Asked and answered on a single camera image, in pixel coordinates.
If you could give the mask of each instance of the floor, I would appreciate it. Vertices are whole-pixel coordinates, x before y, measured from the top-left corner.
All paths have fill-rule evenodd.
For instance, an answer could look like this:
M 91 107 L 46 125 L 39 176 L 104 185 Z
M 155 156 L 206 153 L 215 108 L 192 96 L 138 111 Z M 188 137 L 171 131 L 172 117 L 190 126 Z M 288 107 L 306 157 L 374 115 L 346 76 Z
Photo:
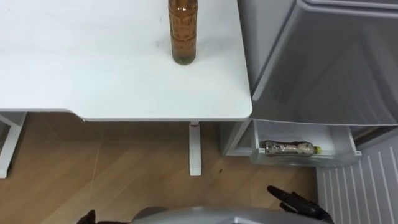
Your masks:
M 277 209 L 266 187 L 316 200 L 315 170 L 254 166 L 221 157 L 216 123 L 203 123 L 203 175 L 188 174 L 187 123 L 85 123 L 68 113 L 31 113 L 7 179 L 0 223 L 130 220 L 151 205 Z

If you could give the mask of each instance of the white metal leg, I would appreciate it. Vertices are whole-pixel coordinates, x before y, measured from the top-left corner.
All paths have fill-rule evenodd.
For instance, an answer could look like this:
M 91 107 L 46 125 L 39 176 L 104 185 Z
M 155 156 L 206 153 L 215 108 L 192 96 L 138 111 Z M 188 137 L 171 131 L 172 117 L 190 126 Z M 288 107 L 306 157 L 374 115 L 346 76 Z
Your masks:
M 12 155 L 22 131 L 26 113 L 0 113 L 0 121 L 10 126 L 6 141 L 0 153 L 0 178 L 6 178 Z
M 201 147 L 199 122 L 191 122 L 189 125 L 189 174 L 201 175 Z

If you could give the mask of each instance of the open refrigerator drawer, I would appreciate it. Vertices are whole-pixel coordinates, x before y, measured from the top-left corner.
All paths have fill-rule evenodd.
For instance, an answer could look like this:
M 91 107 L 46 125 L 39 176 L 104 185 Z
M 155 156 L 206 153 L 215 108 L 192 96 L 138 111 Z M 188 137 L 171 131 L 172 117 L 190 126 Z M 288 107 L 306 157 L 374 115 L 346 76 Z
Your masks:
M 339 167 L 358 162 L 362 153 L 354 145 L 347 126 L 326 126 L 316 124 L 276 123 L 253 120 L 249 125 L 253 164 L 285 166 Z M 306 141 L 321 147 L 312 157 L 268 156 L 261 147 L 263 141 Z

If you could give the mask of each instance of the table top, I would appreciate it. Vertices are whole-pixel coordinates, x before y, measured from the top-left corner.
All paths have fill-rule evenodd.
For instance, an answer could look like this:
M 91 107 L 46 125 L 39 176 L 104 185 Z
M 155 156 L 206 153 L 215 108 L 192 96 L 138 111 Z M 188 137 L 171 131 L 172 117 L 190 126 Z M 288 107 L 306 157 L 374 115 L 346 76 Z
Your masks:
M 172 60 L 166 0 L 0 2 L 0 111 L 92 121 L 232 121 L 252 111 L 238 5 L 199 1 L 197 57 Z

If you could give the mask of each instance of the refrigerator door panel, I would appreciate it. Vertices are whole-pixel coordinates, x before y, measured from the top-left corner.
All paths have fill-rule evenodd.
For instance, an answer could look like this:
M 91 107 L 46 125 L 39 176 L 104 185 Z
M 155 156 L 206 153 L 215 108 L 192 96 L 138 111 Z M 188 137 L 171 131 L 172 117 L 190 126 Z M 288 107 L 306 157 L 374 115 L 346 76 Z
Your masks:
M 253 94 L 251 118 L 398 124 L 398 11 L 393 12 L 297 1 Z
M 359 146 L 359 163 L 317 168 L 320 206 L 336 223 L 397 223 L 398 129 L 386 136 Z M 330 188 L 332 183 L 338 186 Z

